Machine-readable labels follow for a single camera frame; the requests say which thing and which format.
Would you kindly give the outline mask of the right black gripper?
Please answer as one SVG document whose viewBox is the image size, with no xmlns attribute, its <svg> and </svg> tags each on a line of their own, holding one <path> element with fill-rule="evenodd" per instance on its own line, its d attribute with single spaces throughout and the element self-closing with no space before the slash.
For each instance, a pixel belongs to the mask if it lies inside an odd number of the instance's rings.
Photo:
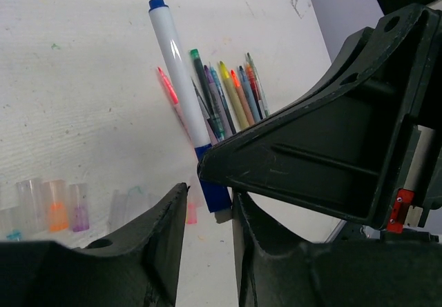
<svg viewBox="0 0 442 307">
<path fill-rule="evenodd" d="M 346 38 L 329 96 L 329 213 L 398 228 L 441 207 L 441 12 L 398 3 Z"/>
</svg>

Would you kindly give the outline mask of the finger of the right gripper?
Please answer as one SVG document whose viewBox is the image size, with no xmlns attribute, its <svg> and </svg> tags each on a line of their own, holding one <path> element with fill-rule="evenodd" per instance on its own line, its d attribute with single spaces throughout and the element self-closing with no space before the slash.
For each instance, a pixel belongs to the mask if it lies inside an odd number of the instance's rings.
<svg viewBox="0 0 442 307">
<path fill-rule="evenodd" d="M 329 213 L 333 63 L 301 98 L 207 151 L 201 179 Z"/>
</svg>

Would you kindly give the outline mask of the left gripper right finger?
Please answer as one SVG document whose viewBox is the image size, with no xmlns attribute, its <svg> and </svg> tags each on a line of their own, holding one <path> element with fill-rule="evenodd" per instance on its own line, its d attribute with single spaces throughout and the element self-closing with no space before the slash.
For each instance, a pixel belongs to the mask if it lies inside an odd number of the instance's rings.
<svg viewBox="0 0 442 307">
<path fill-rule="evenodd" d="M 440 306 L 441 245 L 419 236 L 314 243 L 233 195 L 241 306 Z"/>
</svg>

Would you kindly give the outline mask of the pink highlighter pen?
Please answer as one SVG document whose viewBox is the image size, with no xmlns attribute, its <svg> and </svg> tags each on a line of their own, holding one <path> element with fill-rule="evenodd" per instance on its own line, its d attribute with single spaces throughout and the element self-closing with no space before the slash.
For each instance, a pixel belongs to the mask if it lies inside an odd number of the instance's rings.
<svg viewBox="0 0 442 307">
<path fill-rule="evenodd" d="M 198 222 L 197 206 L 194 202 L 189 202 L 186 208 L 186 224 L 192 225 Z"/>
<path fill-rule="evenodd" d="M 184 117 L 182 114 L 182 109 L 180 107 L 179 99 L 176 95 L 176 92 L 173 88 L 173 85 L 168 78 L 168 76 L 164 73 L 163 69 L 161 69 L 159 66 L 157 67 L 157 74 L 160 82 L 162 83 L 162 87 L 164 89 L 164 92 L 167 96 L 167 99 L 169 100 L 169 103 L 175 113 L 175 116 L 177 117 L 178 121 L 180 122 L 181 127 L 186 133 L 186 137 L 189 141 L 191 141 L 190 134 L 188 132 L 187 126 L 184 122 Z"/>
</svg>

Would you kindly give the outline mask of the blue capped white pen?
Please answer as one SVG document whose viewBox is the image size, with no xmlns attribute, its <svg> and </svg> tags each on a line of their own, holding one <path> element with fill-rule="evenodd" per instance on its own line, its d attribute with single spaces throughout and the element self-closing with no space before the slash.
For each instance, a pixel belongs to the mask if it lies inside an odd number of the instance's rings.
<svg viewBox="0 0 442 307">
<path fill-rule="evenodd" d="M 184 61 L 184 51 L 175 28 L 171 9 L 164 0 L 150 0 L 148 4 L 148 14 L 171 83 L 177 94 L 184 122 L 188 128 L 196 157 L 198 161 L 201 161 L 203 155 L 212 147 L 212 144 L 206 128 L 206 121 L 194 91 L 190 72 Z"/>
</svg>

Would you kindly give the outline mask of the green highlighter pen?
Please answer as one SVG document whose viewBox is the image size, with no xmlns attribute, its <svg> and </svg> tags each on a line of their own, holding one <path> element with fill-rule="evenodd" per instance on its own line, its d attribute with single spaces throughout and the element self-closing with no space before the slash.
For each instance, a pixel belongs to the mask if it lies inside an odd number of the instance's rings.
<svg viewBox="0 0 442 307">
<path fill-rule="evenodd" d="M 270 115 L 269 107 L 267 104 L 267 100 L 265 97 L 265 93 L 258 75 L 258 71 L 256 68 L 256 65 L 253 61 L 252 56 L 248 52 L 246 54 L 246 60 L 247 60 L 247 69 L 248 69 L 248 75 L 251 83 L 255 86 L 257 97 L 258 97 L 258 104 L 260 106 L 260 110 L 262 113 L 263 118 L 267 118 Z"/>
</svg>

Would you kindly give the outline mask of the clear purple pen cap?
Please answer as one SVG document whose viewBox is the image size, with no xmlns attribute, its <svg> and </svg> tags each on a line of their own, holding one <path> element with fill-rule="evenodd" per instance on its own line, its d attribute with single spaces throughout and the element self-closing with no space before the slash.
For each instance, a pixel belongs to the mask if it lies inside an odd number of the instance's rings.
<svg viewBox="0 0 442 307">
<path fill-rule="evenodd" d="M 69 185 L 69 215 L 73 232 L 82 232 L 90 228 L 86 184 Z"/>
</svg>

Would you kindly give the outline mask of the teal pen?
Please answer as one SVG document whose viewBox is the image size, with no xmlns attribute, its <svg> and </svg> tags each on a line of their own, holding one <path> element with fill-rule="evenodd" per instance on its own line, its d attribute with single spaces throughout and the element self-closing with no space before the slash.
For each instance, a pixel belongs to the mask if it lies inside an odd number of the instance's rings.
<svg viewBox="0 0 442 307">
<path fill-rule="evenodd" d="M 253 91 L 251 89 L 251 85 L 250 85 L 249 80 L 247 78 L 247 74 L 242 66 L 239 66 L 239 73 L 240 73 L 242 88 L 244 90 L 244 94 L 245 94 L 247 102 L 249 104 L 251 114 L 253 116 L 254 121 L 257 123 L 260 121 L 261 117 L 260 117 L 260 114 L 258 111 L 256 100 L 253 95 Z"/>
</svg>

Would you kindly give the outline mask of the orange pen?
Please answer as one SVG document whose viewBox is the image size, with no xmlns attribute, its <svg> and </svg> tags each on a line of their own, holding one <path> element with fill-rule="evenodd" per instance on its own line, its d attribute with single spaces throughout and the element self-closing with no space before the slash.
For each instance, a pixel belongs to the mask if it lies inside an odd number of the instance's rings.
<svg viewBox="0 0 442 307">
<path fill-rule="evenodd" d="M 244 90 L 242 89 L 242 85 L 239 82 L 238 76 L 235 73 L 235 71 L 231 70 L 230 73 L 231 73 L 231 76 L 232 76 L 232 79 L 233 79 L 233 83 L 234 83 L 236 92 L 237 92 L 238 97 L 240 99 L 240 103 L 242 104 L 242 108 L 243 108 L 245 116 L 247 118 L 248 124 L 250 126 L 252 126 L 255 123 L 255 121 L 253 119 L 253 115 L 251 113 L 251 110 L 250 110 L 247 98 L 245 97 Z"/>
</svg>

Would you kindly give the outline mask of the yellow highlighter pen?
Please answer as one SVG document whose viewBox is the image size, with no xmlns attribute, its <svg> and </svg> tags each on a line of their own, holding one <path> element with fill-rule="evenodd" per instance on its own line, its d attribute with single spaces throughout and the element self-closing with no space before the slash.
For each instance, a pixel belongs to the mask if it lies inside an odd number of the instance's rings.
<svg viewBox="0 0 442 307">
<path fill-rule="evenodd" d="M 222 81 L 224 83 L 224 87 L 226 88 L 231 104 L 233 105 L 233 109 L 235 111 L 238 123 L 241 129 L 244 130 L 245 128 L 249 127 L 249 122 L 242 107 L 238 93 L 235 89 L 231 74 L 227 70 L 227 67 L 225 66 L 223 61 L 219 61 L 219 68 L 222 76 Z"/>
</svg>

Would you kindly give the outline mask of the clear orange pen cap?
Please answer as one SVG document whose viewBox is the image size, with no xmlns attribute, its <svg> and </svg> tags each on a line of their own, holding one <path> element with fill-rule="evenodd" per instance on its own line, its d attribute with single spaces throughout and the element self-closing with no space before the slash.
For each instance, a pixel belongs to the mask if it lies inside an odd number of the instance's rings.
<svg viewBox="0 0 442 307">
<path fill-rule="evenodd" d="M 66 182 L 62 179 L 46 181 L 42 193 L 47 215 L 49 232 L 59 232 L 69 228 L 67 210 Z"/>
</svg>

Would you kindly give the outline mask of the purple pen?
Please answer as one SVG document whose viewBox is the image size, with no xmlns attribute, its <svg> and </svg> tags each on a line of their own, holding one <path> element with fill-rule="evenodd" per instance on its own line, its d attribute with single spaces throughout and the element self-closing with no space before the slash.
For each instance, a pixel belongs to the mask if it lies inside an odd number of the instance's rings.
<svg viewBox="0 0 442 307">
<path fill-rule="evenodd" d="M 214 110 L 216 111 L 216 113 L 218 114 L 218 116 L 220 118 L 220 124 L 222 126 L 223 135 L 224 135 L 223 139 L 228 139 L 229 137 L 231 137 L 229 125 L 227 123 L 227 118 L 224 113 L 221 98 L 218 94 L 218 89 L 215 85 L 215 81 L 213 80 L 213 77 L 211 76 L 209 67 L 207 65 L 204 65 L 204 72 L 206 74 L 206 77 L 207 77 L 207 80 L 209 83 L 209 88 L 210 88 L 210 92 L 211 92 Z"/>
</svg>

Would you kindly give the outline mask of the clear teal pen cap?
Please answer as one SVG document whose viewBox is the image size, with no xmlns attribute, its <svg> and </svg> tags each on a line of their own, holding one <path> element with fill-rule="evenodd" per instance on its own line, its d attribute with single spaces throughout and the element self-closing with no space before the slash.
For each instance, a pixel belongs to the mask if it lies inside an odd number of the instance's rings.
<svg viewBox="0 0 442 307">
<path fill-rule="evenodd" d="M 1 210 L 1 240 L 21 241 L 22 229 L 19 221 L 19 208 L 12 207 Z"/>
</svg>

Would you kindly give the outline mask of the green gel pen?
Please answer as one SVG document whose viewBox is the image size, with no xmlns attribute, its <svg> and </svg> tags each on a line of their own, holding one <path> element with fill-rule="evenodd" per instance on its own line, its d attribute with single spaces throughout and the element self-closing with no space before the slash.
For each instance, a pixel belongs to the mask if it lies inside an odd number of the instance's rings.
<svg viewBox="0 0 442 307">
<path fill-rule="evenodd" d="M 203 91 L 209 115 L 215 124 L 214 133 L 218 138 L 218 141 L 223 141 L 225 137 L 224 126 L 222 125 L 219 109 L 216 106 L 214 94 L 212 93 L 209 86 L 209 80 L 206 76 L 206 72 L 204 70 L 204 66 L 202 64 L 198 49 L 194 48 L 190 50 L 190 56 Z"/>
</svg>

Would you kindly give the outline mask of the dark blue gel pen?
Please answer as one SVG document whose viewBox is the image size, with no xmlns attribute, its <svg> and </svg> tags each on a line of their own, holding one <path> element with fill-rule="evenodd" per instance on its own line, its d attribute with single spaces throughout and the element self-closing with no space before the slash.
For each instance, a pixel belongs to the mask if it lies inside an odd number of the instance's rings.
<svg viewBox="0 0 442 307">
<path fill-rule="evenodd" d="M 193 88 L 194 88 L 194 91 L 196 93 L 196 97 L 198 99 L 198 103 L 200 105 L 200 110 L 201 110 L 202 115 L 203 115 L 204 120 L 205 120 L 206 129 L 208 131 L 209 138 L 211 140 L 211 145 L 212 146 L 216 145 L 217 142 L 218 142 L 218 138 L 217 138 L 217 136 L 215 134 L 215 131 L 214 131 L 215 124 L 214 124 L 214 122 L 213 122 L 213 120 L 212 120 L 212 118 L 211 118 L 211 116 L 210 116 L 210 114 L 209 114 L 209 112 L 207 110 L 206 104 L 204 103 L 204 100 L 203 100 L 202 96 L 200 95 L 200 92 L 199 92 L 198 88 L 196 87 L 194 81 L 193 81 Z"/>
</svg>

